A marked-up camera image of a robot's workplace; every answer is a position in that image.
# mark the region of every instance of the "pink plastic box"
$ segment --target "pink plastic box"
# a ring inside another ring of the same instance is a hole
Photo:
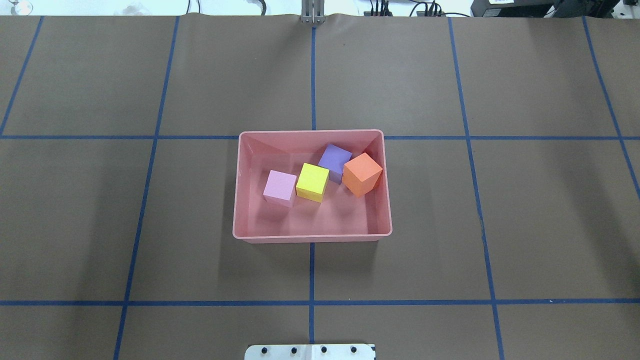
[[[375,189],[356,198],[329,181],[322,203],[296,198],[293,208],[270,204],[262,192],[269,171],[299,174],[317,164],[327,144],[366,152],[382,166]],[[391,234],[385,141],[380,130],[247,131],[240,134],[233,234],[249,243],[375,241]]]

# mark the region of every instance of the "toy block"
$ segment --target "toy block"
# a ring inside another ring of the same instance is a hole
[[[356,195],[362,195],[373,190],[382,174],[382,167],[369,155],[363,153],[344,164],[342,182]]]
[[[342,171],[344,164],[351,159],[351,153],[335,145],[329,144],[324,150],[322,158],[318,163],[319,167],[329,170],[329,180],[342,184]]]
[[[299,197],[322,202],[328,179],[328,169],[304,163],[296,184],[296,193]]]
[[[288,208],[293,207],[293,200],[296,198],[294,195],[296,180],[297,177],[295,175],[276,170],[269,171],[267,185],[262,193],[264,199],[271,204],[283,205]]]

